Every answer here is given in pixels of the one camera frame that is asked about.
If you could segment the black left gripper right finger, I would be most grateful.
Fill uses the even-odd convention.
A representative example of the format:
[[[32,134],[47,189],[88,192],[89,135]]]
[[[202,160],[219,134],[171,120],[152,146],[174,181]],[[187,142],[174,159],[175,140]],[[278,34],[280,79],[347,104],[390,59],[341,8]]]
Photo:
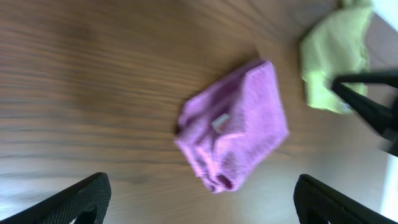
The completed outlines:
[[[308,174],[298,178],[294,205],[300,224],[397,224]]]

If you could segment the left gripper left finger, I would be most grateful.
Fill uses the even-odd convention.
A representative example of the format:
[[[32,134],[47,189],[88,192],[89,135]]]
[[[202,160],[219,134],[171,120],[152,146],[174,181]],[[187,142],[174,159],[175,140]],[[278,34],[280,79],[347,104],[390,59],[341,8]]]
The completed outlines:
[[[2,224],[102,224],[111,200],[108,175],[97,172]]]

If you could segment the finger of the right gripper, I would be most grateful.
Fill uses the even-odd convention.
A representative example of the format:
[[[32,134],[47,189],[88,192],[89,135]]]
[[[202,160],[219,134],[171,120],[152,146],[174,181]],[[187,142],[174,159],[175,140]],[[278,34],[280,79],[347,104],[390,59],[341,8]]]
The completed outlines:
[[[347,83],[384,84],[397,88],[397,70],[342,75],[333,79],[331,90],[345,101],[380,136],[390,142],[386,152],[397,155],[397,99],[390,107],[356,93]]]

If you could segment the purple microfiber cloth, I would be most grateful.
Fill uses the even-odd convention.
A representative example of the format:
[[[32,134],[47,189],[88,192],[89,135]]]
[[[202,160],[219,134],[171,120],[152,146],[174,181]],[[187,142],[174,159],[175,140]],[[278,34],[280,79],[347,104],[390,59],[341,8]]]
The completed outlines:
[[[249,62],[190,98],[178,128],[175,143],[205,187],[238,190],[289,136],[274,65]]]

